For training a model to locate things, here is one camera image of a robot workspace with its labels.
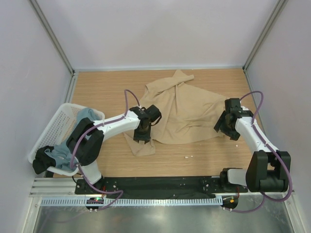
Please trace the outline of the beige t shirt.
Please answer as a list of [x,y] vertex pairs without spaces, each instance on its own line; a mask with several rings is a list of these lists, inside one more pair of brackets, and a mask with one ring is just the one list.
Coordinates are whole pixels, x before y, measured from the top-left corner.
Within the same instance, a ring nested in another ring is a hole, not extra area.
[[148,143],[134,141],[133,131],[124,133],[134,156],[155,154],[155,141],[168,145],[189,144],[222,136],[214,126],[223,113],[226,97],[187,84],[193,79],[193,75],[177,70],[172,77],[145,85],[140,104],[143,107],[155,105],[162,118],[151,127]]

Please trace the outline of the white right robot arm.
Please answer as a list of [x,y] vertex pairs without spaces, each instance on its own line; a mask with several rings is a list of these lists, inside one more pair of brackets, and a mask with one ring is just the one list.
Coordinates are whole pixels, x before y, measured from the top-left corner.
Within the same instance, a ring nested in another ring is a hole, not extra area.
[[280,151],[271,145],[259,128],[253,113],[241,106],[239,98],[225,100],[225,109],[214,126],[231,140],[242,137],[252,158],[248,168],[225,168],[221,172],[219,187],[224,192],[232,191],[236,185],[242,185],[251,192],[285,192],[289,188],[288,173],[291,157],[288,152]]

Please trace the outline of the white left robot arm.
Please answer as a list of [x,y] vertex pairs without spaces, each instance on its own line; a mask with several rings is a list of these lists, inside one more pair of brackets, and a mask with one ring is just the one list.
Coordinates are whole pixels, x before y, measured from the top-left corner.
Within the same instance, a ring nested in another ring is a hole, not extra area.
[[72,157],[70,167],[79,169],[86,178],[86,188],[92,194],[102,191],[103,176],[98,169],[97,158],[102,143],[118,134],[133,131],[133,140],[145,144],[151,141],[151,127],[162,118],[160,110],[151,105],[145,107],[132,107],[124,114],[104,120],[91,121],[83,118],[75,127],[66,141]]

